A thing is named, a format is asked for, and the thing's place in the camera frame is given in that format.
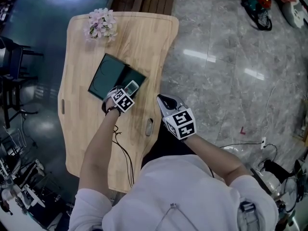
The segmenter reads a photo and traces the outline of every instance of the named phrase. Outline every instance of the black cable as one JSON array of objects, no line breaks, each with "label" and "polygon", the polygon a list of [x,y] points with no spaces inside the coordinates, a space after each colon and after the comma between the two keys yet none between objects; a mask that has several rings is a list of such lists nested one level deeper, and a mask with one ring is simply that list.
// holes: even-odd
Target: black cable
[{"label": "black cable", "polygon": [[[134,179],[134,169],[133,169],[132,160],[131,160],[131,158],[130,158],[128,152],[127,152],[127,151],[120,145],[120,143],[117,141],[117,135],[118,135],[118,134],[121,134],[121,132],[117,132],[117,131],[119,130],[118,126],[115,126],[115,127],[116,127],[116,129],[114,130],[114,133],[115,133],[115,141],[112,141],[112,142],[115,143],[115,144],[117,144],[117,145],[121,148],[121,150],[122,150],[122,152],[123,152],[123,154],[124,154],[124,156],[125,156],[125,159],[126,159],[126,162],[127,162],[126,166],[127,166],[127,173],[128,173],[128,181],[129,181],[130,187],[132,187],[132,185],[135,183],[135,179]],[[130,163],[130,176],[129,176],[129,172],[128,172],[128,161],[127,161],[127,157],[126,157],[126,156],[128,156],[129,163]]]},{"label": "black cable", "polygon": [[131,158],[130,158],[128,152],[127,152],[127,151],[120,145],[120,143],[117,141],[116,136],[117,136],[118,134],[121,134],[121,132],[117,132],[118,129],[119,129],[119,128],[116,126],[116,131],[114,131],[114,133],[115,133],[115,141],[116,141],[117,145],[122,149],[122,151],[123,151],[124,153],[126,153],[126,155],[127,155],[128,158],[129,158],[129,161],[130,161],[130,181],[131,181],[131,183],[132,183],[132,185],[133,185],[133,184],[135,183],[135,179],[134,179],[134,170],[133,170],[133,163],[132,163],[132,160],[131,160]]},{"label": "black cable", "polygon": [[130,179],[129,179],[129,173],[128,173],[128,161],[127,161],[127,157],[126,157],[126,154],[124,153],[124,151],[122,150],[123,154],[124,154],[124,157],[125,157],[125,160],[126,160],[126,169],[127,169],[127,177],[128,177],[128,182],[129,182],[129,186],[131,187],[131,182],[130,182]]},{"label": "black cable", "polygon": [[34,141],[34,139],[33,139],[30,135],[26,135],[26,133],[25,133],[25,130],[24,130],[24,123],[25,123],[25,121],[26,121],[25,115],[22,115],[22,118],[24,119],[23,122],[22,122],[22,125],[21,125],[21,130],[22,130],[22,132],[23,132],[23,134],[24,134],[27,138],[30,138],[30,139],[32,140],[32,142],[36,145],[36,148],[37,148],[38,146],[37,146],[37,143]]},{"label": "black cable", "polygon": [[[288,178],[286,179],[285,185],[284,185],[284,189],[283,189],[283,195],[285,194],[285,187],[286,187],[287,182],[288,182],[289,179],[293,179],[293,178],[288,177]],[[291,212],[294,210],[294,208],[295,208],[295,206],[296,206],[296,203],[297,203],[297,197],[296,197],[296,199],[295,199],[295,203],[294,203],[293,207],[292,207],[290,210],[288,210],[288,211],[286,210],[286,213],[291,213]]]},{"label": "black cable", "polygon": [[[237,144],[262,144],[262,143],[264,143],[264,141],[262,141],[262,142],[260,142],[260,143],[237,143]],[[228,144],[228,145],[221,146],[220,148],[224,148],[224,147],[230,146],[230,145],[237,145],[237,144]],[[263,146],[263,148],[265,148],[265,147],[267,147],[267,146],[269,146],[269,145],[274,146],[275,149],[276,149],[276,154],[275,154],[275,156],[274,156],[274,159],[272,160],[272,161],[274,162],[275,159],[276,159],[276,157],[277,157],[277,154],[278,154],[278,149],[277,149],[277,146],[276,146],[276,145],[271,144],[271,143],[268,143],[267,145]]]},{"label": "black cable", "polygon": [[[264,141],[262,141],[261,143],[238,143],[238,144],[262,144],[262,143],[264,143]],[[228,144],[228,145],[221,146],[220,148],[230,146],[230,145],[237,145],[237,144]]]},{"label": "black cable", "polygon": [[272,146],[274,146],[274,147],[275,147],[275,149],[276,149],[276,154],[275,154],[275,156],[274,156],[274,159],[272,160],[272,161],[274,162],[274,161],[275,161],[275,159],[276,159],[276,156],[277,156],[277,154],[278,154],[278,149],[277,149],[277,146],[276,146],[276,145],[274,145],[274,144],[269,143],[269,144],[267,144],[267,145],[263,146],[263,148],[267,147],[268,145],[272,145]]},{"label": "black cable", "polygon": [[213,178],[215,178],[215,177],[214,177],[214,173],[213,173],[213,171],[211,170],[211,168],[210,168],[210,167],[208,167],[208,168],[210,169]]}]

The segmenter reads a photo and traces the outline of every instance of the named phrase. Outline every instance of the black pants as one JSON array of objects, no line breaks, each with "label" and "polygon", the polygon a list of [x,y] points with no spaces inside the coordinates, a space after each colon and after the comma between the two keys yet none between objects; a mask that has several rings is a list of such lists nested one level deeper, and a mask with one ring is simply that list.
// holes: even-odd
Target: black pants
[{"label": "black pants", "polygon": [[20,188],[22,188],[26,184],[30,184],[32,177],[38,173],[38,170],[36,169],[36,165],[37,165],[36,163],[32,163],[26,169],[26,171],[23,173],[22,176],[14,179],[14,183],[18,185]]},{"label": "black pants", "polygon": [[265,171],[272,173],[280,183],[283,183],[285,179],[294,175],[293,173],[289,173],[283,167],[270,160],[266,160],[264,162],[264,169]]},{"label": "black pants", "polygon": [[173,136],[162,121],[159,128],[158,138],[150,152],[144,156],[141,168],[148,162],[160,158],[162,156],[170,155],[196,155],[185,143],[179,141]]}]

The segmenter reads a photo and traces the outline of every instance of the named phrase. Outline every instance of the hand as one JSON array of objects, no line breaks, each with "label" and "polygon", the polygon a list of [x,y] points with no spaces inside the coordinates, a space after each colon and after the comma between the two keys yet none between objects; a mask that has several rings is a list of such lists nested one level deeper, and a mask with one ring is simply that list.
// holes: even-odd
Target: hand
[{"label": "hand", "polygon": [[108,110],[110,107],[115,106],[115,102],[113,101],[112,98],[108,98],[106,101],[106,110]]}]

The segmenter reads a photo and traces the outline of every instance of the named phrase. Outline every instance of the wooden tabletop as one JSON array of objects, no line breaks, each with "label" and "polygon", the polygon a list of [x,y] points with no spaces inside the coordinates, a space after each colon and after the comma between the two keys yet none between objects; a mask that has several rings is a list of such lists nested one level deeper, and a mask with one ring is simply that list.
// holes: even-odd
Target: wooden tabletop
[{"label": "wooden tabletop", "polygon": [[[146,76],[134,98],[135,105],[116,123],[122,132],[117,136],[118,142],[129,153],[137,179],[143,156],[157,140],[161,114],[156,96],[164,61],[178,33],[179,22],[172,16],[151,13],[114,12],[114,16],[118,35],[110,43],[105,38],[85,40],[83,27],[88,15],[71,19],[67,29],[58,114],[65,140],[67,170],[79,176],[85,150],[104,118],[102,101],[88,92],[104,54],[119,58]],[[150,118],[153,131],[147,136],[145,131]],[[119,192],[130,190],[125,156],[114,143],[108,185]]]}]

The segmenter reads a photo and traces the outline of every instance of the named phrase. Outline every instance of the white shirt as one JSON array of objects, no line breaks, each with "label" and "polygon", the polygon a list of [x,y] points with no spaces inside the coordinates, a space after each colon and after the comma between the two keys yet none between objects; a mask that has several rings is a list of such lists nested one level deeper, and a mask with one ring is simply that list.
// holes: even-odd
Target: white shirt
[{"label": "white shirt", "polygon": [[20,192],[20,188],[17,185],[13,185],[12,187],[8,187],[2,190],[1,197],[4,201],[10,201],[13,199],[13,195],[11,194],[11,188],[18,194]]},{"label": "white shirt", "polygon": [[[237,211],[242,199],[255,204],[260,230],[275,229],[276,204],[253,177],[241,176],[228,187],[208,172],[196,155],[158,158],[143,167],[138,181],[114,207],[103,194],[80,189],[69,231],[155,231],[171,203],[199,231],[238,231]],[[177,209],[168,212],[157,230],[195,231]]]}]

